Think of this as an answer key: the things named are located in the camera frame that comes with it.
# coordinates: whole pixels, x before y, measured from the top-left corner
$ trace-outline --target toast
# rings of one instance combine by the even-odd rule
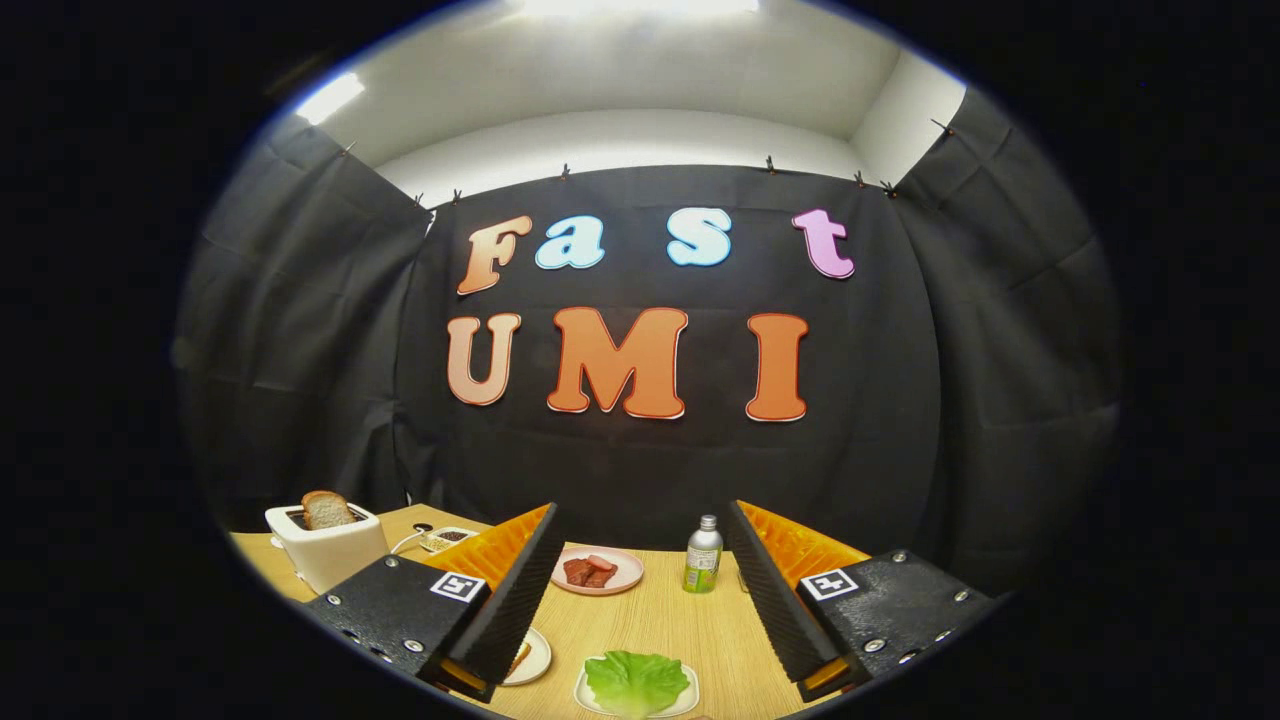
[[[511,662],[511,670],[507,670],[508,678],[511,676],[512,673],[516,671],[516,667],[520,666],[520,662],[525,660],[525,657],[529,655],[529,651],[532,648],[534,647],[529,644],[529,641],[520,643],[520,652],[516,653],[516,660]]]
[[[302,496],[302,521],[308,530],[323,530],[355,523],[356,515],[347,507],[347,498],[335,492],[317,489]]]

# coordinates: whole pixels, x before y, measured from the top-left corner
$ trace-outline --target meat slice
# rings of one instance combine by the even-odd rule
[[[616,570],[618,568],[617,565],[609,562],[608,560],[600,557],[599,555],[588,555],[586,561],[590,562],[591,566],[595,568],[596,570],[609,571],[609,570]]]
[[[586,587],[589,588],[603,588],[604,583],[609,582],[609,578],[618,571],[618,566],[614,565],[612,570],[594,570],[586,577]]]
[[[591,564],[581,557],[564,561],[564,580],[571,585],[586,587],[586,579],[591,574]]]

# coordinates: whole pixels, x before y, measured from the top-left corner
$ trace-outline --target white toaster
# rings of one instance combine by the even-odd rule
[[[266,524],[280,539],[293,568],[319,594],[390,552],[378,515],[349,502],[347,507],[355,514],[355,523],[320,530],[306,529],[301,505],[266,511]]]

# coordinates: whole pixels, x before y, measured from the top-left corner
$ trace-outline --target orange letter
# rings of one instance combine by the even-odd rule
[[[760,369],[755,397],[746,404],[746,416],[762,423],[790,423],[804,418],[800,400],[800,338],[809,323],[795,315],[765,313],[746,322],[760,345]]]
[[[521,215],[471,233],[471,259],[467,261],[467,277],[458,284],[458,295],[471,295],[498,284],[493,261],[499,265],[509,263],[516,252],[516,236],[526,234],[532,228],[534,220]]]
[[[685,414],[676,397],[676,343],[689,315],[671,307],[650,307],[631,325],[614,347],[604,318],[594,307],[566,307],[556,313],[561,329],[559,382],[547,397],[547,406],[561,413],[582,413],[591,400],[582,395],[582,373],[591,383],[600,410],[608,413],[622,395],[627,378],[635,375],[631,395],[622,404],[632,418],[675,420]]]
[[[511,336],[520,327],[520,315],[502,313],[489,318],[493,331],[493,354],[489,356],[489,379],[471,379],[471,338],[480,329],[475,318],[449,320],[449,389],[467,405],[492,405],[507,392],[511,374]]]

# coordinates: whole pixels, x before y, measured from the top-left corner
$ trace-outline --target plate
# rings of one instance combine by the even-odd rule
[[[588,555],[599,555],[618,566],[618,571],[604,583],[603,588],[571,585],[564,578],[564,562],[573,559],[586,560]],[[613,547],[582,546],[564,548],[559,560],[556,561],[556,569],[552,570],[552,582],[568,592],[579,594],[613,594],[634,587],[640,582],[641,575],[644,575],[644,562],[640,562],[640,559],[635,555]]]
[[[541,633],[529,628],[529,632],[525,633],[525,642],[529,643],[529,655],[525,656],[515,673],[507,675],[500,687],[509,688],[511,685],[532,683],[552,666],[552,646],[547,643],[547,638]]]
[[[588,660],[604,660],[604,656],[598,655]],[[676,715],[682,715],[698,707],[698,701],[700,700],[698,693],[698,673],[694,673],[694,669],[684,662],[680,664],[680,669],[684,670],[685,676],[689,678],[689,687],[676,697],[676,702],[671,703],[669,707],[666,707],[649,717],[675,717]],[[582,670],[577,674],[577,684],[573,687],[573,700],[591,712],[617,717],[617,715],[613,715],[608,710],[595,705],[595,693],[591,692],[591,685],[586,684],[586,662],[582,662]]]

